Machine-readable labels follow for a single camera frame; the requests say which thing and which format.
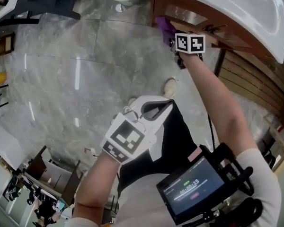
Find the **gray tile floor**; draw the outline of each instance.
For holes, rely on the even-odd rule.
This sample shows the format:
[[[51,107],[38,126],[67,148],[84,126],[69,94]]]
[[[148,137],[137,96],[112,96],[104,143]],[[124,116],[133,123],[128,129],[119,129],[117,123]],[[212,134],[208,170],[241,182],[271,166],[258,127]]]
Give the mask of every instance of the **gray tile floor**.
[[[47,14],[39,25],[17,27],[15,51],[0,57],[10,102],[0,109],[0,124],[29,157],[47,145],[55,158],[69,164],[81,160],[81,170],[87,170],[95,159],[84,148],[101,152],[111,119],[127,100],[161,94],[172,76],[178,82],[175,101],[194,141],[211,147],[198,91],[188,72],[177,68],[160,31],[146,26],[149,7],[149,0],[141,0],[117,13],[111,0],[78,0],[79,21]],[[212,70],[218,53],[207,48],[204,55]],[[267,131],[267,111],[235,97],[259,141]]]

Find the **display screen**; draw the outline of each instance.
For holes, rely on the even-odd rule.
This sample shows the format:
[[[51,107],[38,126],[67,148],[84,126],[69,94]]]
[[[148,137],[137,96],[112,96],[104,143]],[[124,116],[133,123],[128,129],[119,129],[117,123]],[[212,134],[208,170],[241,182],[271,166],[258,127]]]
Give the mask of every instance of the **display screen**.
[[[163,190],[175,215],[193,207],[224,185],[212,165],[201,157]]]

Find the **sneaker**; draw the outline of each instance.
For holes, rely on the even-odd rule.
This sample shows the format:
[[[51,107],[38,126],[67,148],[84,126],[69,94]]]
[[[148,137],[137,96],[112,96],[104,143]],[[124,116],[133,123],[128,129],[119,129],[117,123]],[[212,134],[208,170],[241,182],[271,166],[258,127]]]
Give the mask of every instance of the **sneaker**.
[[[136,101],[136,98],[135,98],[135,97],[131,97],[131,98],[128,100],[127,105],[130,106],[134,101]]]
[[[176,79],[174,78],[168,79],[167,82],[165,83],[163,97],[173,99],[176,94],[176,89],[177,89]]]

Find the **bathroom sink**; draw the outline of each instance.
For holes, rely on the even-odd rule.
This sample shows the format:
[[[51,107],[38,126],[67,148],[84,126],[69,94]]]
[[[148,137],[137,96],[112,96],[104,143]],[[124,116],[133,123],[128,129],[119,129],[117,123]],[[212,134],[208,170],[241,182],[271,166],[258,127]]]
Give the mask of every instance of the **bathroom sink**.
[[[198,0],[224,13],[257,38],[279,63],[284,61],[283,0]]]

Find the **sink basin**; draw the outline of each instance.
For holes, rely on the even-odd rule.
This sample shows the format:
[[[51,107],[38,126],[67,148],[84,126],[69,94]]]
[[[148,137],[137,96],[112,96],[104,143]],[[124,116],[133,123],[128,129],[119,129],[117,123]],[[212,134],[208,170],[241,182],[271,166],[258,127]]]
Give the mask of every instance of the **sink basin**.
[[[284,61],[283,0],[198,0],[248,30],[279,63]]]

